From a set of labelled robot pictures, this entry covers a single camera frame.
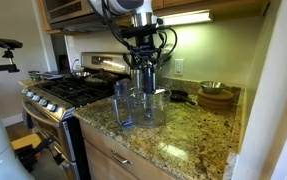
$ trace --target clear plastic pitcher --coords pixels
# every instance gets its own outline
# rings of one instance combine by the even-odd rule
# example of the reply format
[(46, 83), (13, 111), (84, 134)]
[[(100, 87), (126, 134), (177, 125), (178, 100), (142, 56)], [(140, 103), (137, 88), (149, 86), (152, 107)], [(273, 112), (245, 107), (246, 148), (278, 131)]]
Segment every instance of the clear plastic pitcher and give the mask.
[(157, 87), (154, 94), (145, 94), (142, 88), (132, 88), (128, 95), (134, 125), (154, 128), (166, 123), (170, 90)]

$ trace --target oven door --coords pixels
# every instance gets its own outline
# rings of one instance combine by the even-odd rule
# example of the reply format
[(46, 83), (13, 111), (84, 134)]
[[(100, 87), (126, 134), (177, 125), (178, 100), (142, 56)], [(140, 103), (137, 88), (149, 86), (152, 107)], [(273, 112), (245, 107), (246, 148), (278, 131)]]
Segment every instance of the oven door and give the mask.
[(69, 161), (75, 162), (74, 150), (67, 122), (61, 122), (37, 108), (37, 104), (27, 97), (23, 97), (22, 105), (31, 116), (34, 128), (44, 138), (53, 137), (53, 146)]

